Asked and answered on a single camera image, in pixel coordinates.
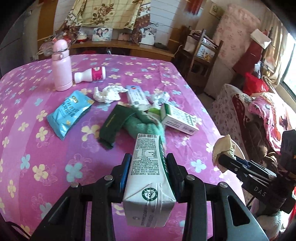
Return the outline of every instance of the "pink thermos bottle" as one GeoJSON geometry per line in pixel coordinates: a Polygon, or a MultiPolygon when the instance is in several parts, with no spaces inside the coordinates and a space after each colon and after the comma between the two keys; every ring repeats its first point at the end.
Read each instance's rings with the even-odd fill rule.
{"type": "Polygon", "coordinates": [[[52,74],[54,86],[57,91],[69,89],[72,82],[71,58],[69,56],[68,44],[64,39],[55,42],[52,54],[52,74]]]}

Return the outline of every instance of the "red bottle label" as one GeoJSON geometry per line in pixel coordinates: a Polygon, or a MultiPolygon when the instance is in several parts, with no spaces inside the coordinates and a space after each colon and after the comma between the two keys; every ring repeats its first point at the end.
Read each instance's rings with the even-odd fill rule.
{"type": "Polygon", "coordinates": [[[93,81],[103,80],[103,73],[101,67],[92,68],[91,74],[93,77],[93,81]]]}

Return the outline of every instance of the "metal screw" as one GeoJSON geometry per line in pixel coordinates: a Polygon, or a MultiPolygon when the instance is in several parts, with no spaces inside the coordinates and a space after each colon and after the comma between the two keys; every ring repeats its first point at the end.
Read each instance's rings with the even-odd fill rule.
{"type": "Polygon", "coordinates": [[[225,182],[220,182],[219,186],[222,187],[222,188],[227,188],[228,187],[227,183],[225,183],[225,182]]]}
{"type": "Polygon", "coordinates": [[[72,188],[78,188],[79,183],[78,183],[78,182],[71,182],[71,183],[70,183],[70,186],[71,186],[72,188]]]}
{"type": "Polygon", "coordinates": [[[186,179],[189,180],[189,181],[193,181],[195,179],[195,176],[189,174],[186,176],[186,179]]]}
{"type": "Polygon", "coordinates": [[[106,175],[106,176],[104,176],[104,179],[106,181],[111,181],[113,179],[113,176],[112,175],[106,175]]]}

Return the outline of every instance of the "green packet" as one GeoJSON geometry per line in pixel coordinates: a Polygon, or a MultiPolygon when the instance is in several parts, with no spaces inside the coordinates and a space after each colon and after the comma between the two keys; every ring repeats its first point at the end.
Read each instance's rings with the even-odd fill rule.
{"type": "Polygon", "coordinates": [[[90,110],[93,103],[94,100],[76,90],[47,116],[47,121],[56,135],[64,140],[67,132],[90,110]]]}

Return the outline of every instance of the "plastic bag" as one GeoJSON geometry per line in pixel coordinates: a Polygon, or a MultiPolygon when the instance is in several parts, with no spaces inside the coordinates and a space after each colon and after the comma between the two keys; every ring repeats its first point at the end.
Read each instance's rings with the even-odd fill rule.
{"type": "Polygon", "coordinates": [[[245,77],[244,87],[242,90],[245,94],[250,96],[254,93],[268,92],[269,88],[262,79],[258,79],[250,73],[246,73],[245,77]]]}

